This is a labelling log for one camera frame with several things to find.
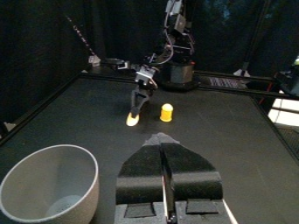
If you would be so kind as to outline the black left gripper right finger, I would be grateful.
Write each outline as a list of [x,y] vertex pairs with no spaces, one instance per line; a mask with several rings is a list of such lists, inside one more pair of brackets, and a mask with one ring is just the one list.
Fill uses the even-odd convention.
[[221,200],[220,174],[211,162],[164,133],[157,140],[175,199]]

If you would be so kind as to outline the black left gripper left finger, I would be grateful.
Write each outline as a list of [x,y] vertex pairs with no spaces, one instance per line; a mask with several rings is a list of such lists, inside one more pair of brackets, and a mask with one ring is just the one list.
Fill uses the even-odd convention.
[[116,203],[161,202],[162,196],[160,140],[152,135],[121,165],[116,177]]

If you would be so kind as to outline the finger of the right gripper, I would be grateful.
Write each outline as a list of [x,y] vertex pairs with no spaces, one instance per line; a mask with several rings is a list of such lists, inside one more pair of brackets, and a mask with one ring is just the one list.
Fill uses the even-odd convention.
[[144,106],[144,104],[149,101],[149,98],[153,94],[153,90],[152,89],[146,89],[146,88],[138,88],[136,90],[136,111],[141,112],[141,108]]
[[137,90],[133,90],[130,93],[130,116],[136,117],[140,113],[140,102],[141,102],[141,97],[140,93]]

